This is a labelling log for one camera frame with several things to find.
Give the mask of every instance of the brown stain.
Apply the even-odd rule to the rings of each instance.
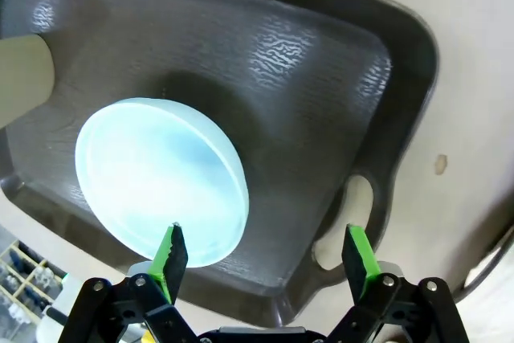
[[[435,159],[434,169],[435,174],[440,176],[448,167],[448,156],[446,154],[439,154]]]

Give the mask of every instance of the light blue bowl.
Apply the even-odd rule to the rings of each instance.
[[[75,167],[96,217],[147,259],[173,223],[182,226],[188,267],[227,257],[243,236],[241,160],[225,133],[189,106],[132,98],[102,108],[80,130]]]

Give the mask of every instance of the metal screw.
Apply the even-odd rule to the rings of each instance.
[[[391,276],[384,276],[382,283],[388,287],[394,286],[394,279]]]
[[[102,283],[101,281],[97,281],[95,283],[95,285],[93,285],[93,289],[95,291],[99,291],[100,289],[102,289],[104,287],[104,283]]]
[[[145,284],[146,284],[146,280],[145,280],[145,278],[144,278],[144,277],[138,277],[138,278],[136,279],[136,286],[137,286],[137,287],[141,287],[141,286],[143,286],[143,285],[145,285]]]
[[[434,283],[433,281],[429,281],[426,283],[426,287],[431,290],[431,291],[436,291],[437,290],[437,284]]]

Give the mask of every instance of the tray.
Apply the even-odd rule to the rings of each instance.
[[[188,270],[180,297],[262,326],[289,323],[344,280],[312,246],[352,174],[373,187],[377,247],[437,68],[425,24],[388,0],[2,0],[0,29],[41,34],[56,70],[49,101],[0,132],[6,196],[126,270],[141,257],[98,223],[77,182],[80,127],[133,96],[204,112],[239,151],[251,212],[234,253]]]

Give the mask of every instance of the white table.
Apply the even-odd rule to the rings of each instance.
[[[501,204],[512,198],[514,184],[514,7],[512,0],[394,1],[430,25],[440,71],[398,172],[390,225],[377,254],[400,265],[411,282],[441,276],[455,285],[512,218]],[[442,175],[434,172],[439,154],[448,160]],[[354,181],[337,225],[317,248],[323,264],[335,265],[344,224],[365,223],[370,200],[365,181]],[[2,192],[0,223],[80,279],[122,277],[44,229]],[[294,324],[326,333],[350,305],[346,284],[327,288]],[[237,324],[190,304],[178,307],[197,332]]]

